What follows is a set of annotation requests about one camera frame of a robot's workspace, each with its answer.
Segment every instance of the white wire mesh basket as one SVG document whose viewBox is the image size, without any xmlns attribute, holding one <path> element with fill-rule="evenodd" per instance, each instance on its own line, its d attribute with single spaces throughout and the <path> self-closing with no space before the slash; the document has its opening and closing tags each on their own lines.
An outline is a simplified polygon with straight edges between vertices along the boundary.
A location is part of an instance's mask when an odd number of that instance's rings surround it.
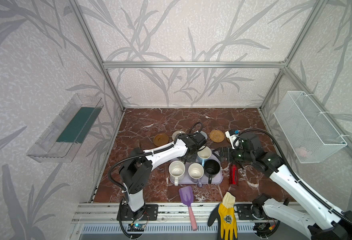
<svg viewBox="0 0 352 240">
<path fill-rule="evenodd" d="M 347 145 L 303 91 L 288 91 L 274 116 L 301 163 L 324 161 Z"/>
</svg>

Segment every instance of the white mug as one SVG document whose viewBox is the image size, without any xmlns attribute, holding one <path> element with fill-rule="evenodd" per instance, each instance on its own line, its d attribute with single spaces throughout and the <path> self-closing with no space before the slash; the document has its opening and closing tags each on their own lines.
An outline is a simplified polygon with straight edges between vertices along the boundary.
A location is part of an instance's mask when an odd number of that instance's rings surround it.
<svg viewBox="0 0 352 240">
<path fill-rule="evenodd" d="M 185 175 L 185 165 L 182 161 L 174 161 L 169 165 L 169 174 L 171 181 L 178 186 L 178 181 L 182 180 Z"/>
<path fill-rule="evenodd" d="M 204 175 L 204 168 L 200 163 L 192 163 L 188 168 L 188 174 L 192 182 L 197 183 L 198 187 L 202 187 L 201 178 Z"/>
<path fill-rule="evenodd" d="M 205 161 L 212 156 L 212 150 L 207 146 L 202 146 L 199 150 L 201 151 L 197 152 L 197 162 L 204 166 Z"/>
</svg>

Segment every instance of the glove logo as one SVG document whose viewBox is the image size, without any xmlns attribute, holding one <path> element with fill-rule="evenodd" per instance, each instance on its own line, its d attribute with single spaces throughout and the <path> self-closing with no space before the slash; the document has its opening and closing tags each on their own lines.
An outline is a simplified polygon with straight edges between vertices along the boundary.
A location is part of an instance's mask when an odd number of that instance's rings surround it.
<svg viewBox="0 0 352 240">
<path fill-rule="evenodd" d="M 224 217 L 224 221 L 225 221 L 226 223 L 232 224 L 233 218 L 232 218 L 231 215 L 226 215 L 226 216 Z"/>
</svg>

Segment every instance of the purple tray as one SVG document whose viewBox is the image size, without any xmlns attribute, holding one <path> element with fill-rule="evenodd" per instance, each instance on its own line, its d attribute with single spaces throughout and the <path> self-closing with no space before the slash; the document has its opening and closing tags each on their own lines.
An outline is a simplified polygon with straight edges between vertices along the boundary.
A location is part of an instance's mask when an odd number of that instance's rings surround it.
<svg viewBox="0 0 352 240">
<path fill-rule="evenodd" d="M 214 156 L 213 154 L 212 154 L 212 156 L 210 157 L 210 159 L 214 159 L 214 160 L 216 160 L 218 163 L 220 163 L 220 161 L 217 159 L 217 157 Z M 177 161 L 177 160 L 178 160 L 177 158 L 174 158 L 174 159 L 171 160 L 171 162 Z M 190 178 L 190 176 L 189 176 L 189 174 L 188 174 L 188 168 L 189 168 L 189 166 L 190 166 L 191 164 L 192 164 L 192 162 L 187 162 L 187 163 L 185 164 L 185 175 L 184 175 L 183 179 L 181 179 L 181 180 L 178 181 L 178 184 L 197 184 L 197 183 L 195 183 L 195 182 L 192 181 L 192 179 Z M 218 172 L 218 174 L 212 178 L 212 184 L 220 184 L 220 183 L 223 181 L 223 175 L 222 175 L 222 172 L 221 172 L 221 171 L 222 171 L 222 168 L 220 167 L 220 171 Z M 202 178 L 201 178 L 201 183 L 202 183 L 202 184 L 208 184 L 208 177 L 205 176 L 205 174 L 204 174 L 204 175 L 202 176 Z"/>
</svg>

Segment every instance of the spatula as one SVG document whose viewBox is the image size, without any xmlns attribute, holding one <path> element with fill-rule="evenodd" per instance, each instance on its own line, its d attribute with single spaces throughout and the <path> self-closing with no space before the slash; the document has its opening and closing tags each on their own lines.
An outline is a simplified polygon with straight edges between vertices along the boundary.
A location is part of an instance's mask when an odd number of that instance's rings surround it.
<svg viewBox="0 0 352 240">
<path fill-rule="evenodd" d="M 193 203 L 193 191 L 191 186 L 182 187 L 178 190 L 180 194 L 181 202 L 188 207 L 190 223 L 192 224 L 192 230 L 197 230 L 197 223 L 195 219 L 195 215 L 193 214 L 192 207 L 190 206 Z"/>
</svg>

